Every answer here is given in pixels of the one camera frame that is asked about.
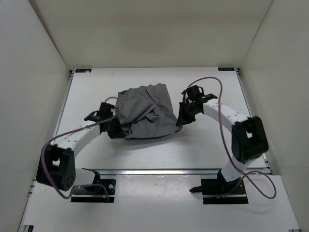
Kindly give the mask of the grey pleated skirt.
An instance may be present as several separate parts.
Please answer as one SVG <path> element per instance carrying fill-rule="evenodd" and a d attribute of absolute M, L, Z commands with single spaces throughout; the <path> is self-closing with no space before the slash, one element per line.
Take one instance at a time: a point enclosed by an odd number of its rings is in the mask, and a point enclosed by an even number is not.
<path fill-rule="evenodd" d="M 154 139 L 179 132 L 167 86 L 130 88 L 118 93 L 116 107 L 125 139 Z"/>

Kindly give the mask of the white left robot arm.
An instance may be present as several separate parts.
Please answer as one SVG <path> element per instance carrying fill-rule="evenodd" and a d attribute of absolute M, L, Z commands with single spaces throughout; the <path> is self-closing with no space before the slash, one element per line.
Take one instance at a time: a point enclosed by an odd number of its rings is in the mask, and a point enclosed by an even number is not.
<path fill-rule="evenodd" d="M 90 114 L 75 130 L 52 138 L 43 146 L 36 173 L 38 183 L 57 191 L 68 191 L 75 185 L 84 185 L 89 192 L 100 189 L 101 180 L 94 171 L 77 169 L 75 159 L 95 138 L 106 132 L 112 138 L 122 137 L 117 116 L 110 118 Z"/>

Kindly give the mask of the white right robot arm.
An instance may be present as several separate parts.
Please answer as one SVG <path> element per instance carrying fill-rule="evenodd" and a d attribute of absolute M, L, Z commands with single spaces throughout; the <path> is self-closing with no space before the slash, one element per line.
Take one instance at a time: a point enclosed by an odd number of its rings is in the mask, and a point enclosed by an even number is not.
<path fill-rule="evenodd" d="M 228 193 L 234 187 L 248 166 L 268 151 L 268 141 L 262 120 L 244 116 L 232 108 L 219 103 L 217 99 L 179 103 L 177 125 L 187 125 L 196 120 L 195 115 L 204 114 L 219 122 L 219 129 L 226 128 L 231 133 L 229 162 L 220 170 L 216 187 L 221 193 Z"/>

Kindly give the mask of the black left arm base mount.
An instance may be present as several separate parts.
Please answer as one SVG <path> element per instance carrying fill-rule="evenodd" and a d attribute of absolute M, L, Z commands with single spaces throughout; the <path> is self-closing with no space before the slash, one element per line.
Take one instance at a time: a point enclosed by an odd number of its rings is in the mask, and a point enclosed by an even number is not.
<path fill-rule="evenodd" d="M 93 169 L 76 170 L 72 186 L 72 203 L 113 203 L 115 199 L 116 176 L 101 174 Z"/>

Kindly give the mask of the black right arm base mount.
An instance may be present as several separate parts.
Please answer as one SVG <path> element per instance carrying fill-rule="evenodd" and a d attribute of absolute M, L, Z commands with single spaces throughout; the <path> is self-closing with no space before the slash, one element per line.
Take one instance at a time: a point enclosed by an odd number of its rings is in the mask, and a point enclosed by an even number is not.
<path fill-rule="evenodd" d="M 222 177 L 201 179 L 201 185 L 193 187 L 191 193 L 202 193 L 204 205 L 248 204 L 248 197 L 243 180 L 238 178 L 225 182 Z"/>

